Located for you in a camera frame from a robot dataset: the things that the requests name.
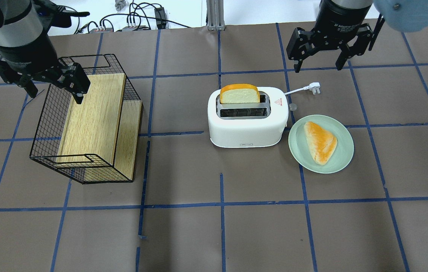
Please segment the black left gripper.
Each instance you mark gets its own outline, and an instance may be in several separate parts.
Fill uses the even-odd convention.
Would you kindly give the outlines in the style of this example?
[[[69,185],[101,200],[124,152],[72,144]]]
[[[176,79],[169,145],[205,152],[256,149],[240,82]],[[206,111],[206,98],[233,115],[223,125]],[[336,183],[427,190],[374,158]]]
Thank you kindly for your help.
[[[32,80],[57,83],[81,104],[91,81],[79,63],[61,65],[46,30],[0,29],[0,77],[16,84],[31,98],[38,88]]]

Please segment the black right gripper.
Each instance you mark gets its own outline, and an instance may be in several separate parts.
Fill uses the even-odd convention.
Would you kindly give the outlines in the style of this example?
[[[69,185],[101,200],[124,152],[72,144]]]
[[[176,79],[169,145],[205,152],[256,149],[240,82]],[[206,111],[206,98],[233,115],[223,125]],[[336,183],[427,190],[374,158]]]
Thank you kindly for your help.
[[[294,62],[294,71],[299,73],[303,61],[319,48],[340,48],[337,70],[350,58],[363,55],[373,37],[369,24],[363,23],[372,4],[372,0],[322,0],[312,31],[295,28],[286,47],[288,59]],[[356,39],[354,44],[348,45],[353,39]]]

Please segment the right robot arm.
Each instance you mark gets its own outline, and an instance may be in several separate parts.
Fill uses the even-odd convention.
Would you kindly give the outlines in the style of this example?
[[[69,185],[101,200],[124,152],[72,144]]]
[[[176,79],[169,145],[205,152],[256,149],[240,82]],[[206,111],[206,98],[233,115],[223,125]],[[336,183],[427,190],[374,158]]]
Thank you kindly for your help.
[[[428,0],[321,0],[315,26],[294,29],[287,57],[300,72],[303,61],[320,51],[340,50],[341,70],[347,60],[372,50],[384,24],[399,32],[418,32],[428,26]]]

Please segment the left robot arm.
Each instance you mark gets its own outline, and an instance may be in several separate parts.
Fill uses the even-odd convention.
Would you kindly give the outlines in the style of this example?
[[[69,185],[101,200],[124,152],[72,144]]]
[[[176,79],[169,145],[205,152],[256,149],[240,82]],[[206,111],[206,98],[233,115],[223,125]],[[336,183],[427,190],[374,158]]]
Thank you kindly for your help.
[[[89,12],[68,11],[50,0],[0,0],[0,76],[35,98],[35,81],[46,82],[72,94],[77,104],[88,92],[90,80],[79,63],[63,64],[48,31],[68,28],[72,17]]]

